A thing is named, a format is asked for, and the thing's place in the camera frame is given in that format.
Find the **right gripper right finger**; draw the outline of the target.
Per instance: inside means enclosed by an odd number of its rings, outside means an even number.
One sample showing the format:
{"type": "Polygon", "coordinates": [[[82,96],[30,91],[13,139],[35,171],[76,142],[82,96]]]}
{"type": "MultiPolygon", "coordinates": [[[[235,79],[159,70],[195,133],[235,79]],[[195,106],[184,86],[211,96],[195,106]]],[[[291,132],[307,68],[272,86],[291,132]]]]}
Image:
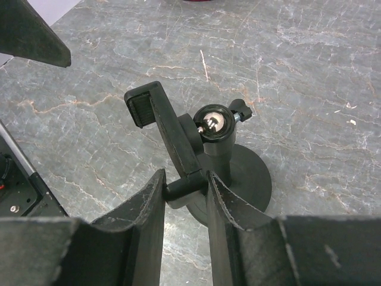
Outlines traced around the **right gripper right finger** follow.
{"type": "Polygon", "coordinates": [[[269,217],[207,173],[214,285],[379,285],[379,216],[269,217]]]}

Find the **black phone stand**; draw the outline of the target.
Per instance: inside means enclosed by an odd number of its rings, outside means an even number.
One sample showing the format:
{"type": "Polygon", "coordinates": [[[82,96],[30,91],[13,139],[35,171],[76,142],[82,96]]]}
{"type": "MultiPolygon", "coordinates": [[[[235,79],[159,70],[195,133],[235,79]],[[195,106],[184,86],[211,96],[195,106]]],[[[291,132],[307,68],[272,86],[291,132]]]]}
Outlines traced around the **black phone stand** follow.
{"type": "Polygon", "coordinates": [[[209,104],[194,116],[177,116],[159,81],[127,91],[124,102],[139,128],[155,123],[180,176],[164,191],[173,209],[186,206],[201,224],[207,224],[206,172],[214,172],[233,193],[260,211],[271,198],[271,176],[254,151],[236,143],[236,125],[251,118],[244,100],[229,106],[209,104]]]}

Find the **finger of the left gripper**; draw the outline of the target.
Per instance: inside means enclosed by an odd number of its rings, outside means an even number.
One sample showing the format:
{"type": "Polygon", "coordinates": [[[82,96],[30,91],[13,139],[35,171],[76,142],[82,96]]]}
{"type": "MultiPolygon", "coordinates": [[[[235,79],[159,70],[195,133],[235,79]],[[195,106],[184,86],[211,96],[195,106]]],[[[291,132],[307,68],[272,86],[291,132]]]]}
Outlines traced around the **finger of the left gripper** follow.
{"type": "Polygon", "coordinates": [[[1,1],[1,53],[71,66],[69,48],[28,1],[1,1]]]}

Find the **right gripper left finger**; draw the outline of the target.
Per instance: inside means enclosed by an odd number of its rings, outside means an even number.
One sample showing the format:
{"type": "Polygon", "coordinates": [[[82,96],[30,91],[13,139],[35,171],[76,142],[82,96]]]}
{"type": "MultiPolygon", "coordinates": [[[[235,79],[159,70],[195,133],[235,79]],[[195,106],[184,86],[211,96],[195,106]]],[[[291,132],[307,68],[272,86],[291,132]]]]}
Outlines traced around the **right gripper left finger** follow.
{"type": "Polygon", "coordinates": [[[1,219],[2,285],[158,285],[165,171],[91,223],[74,217],[1,219]]]}

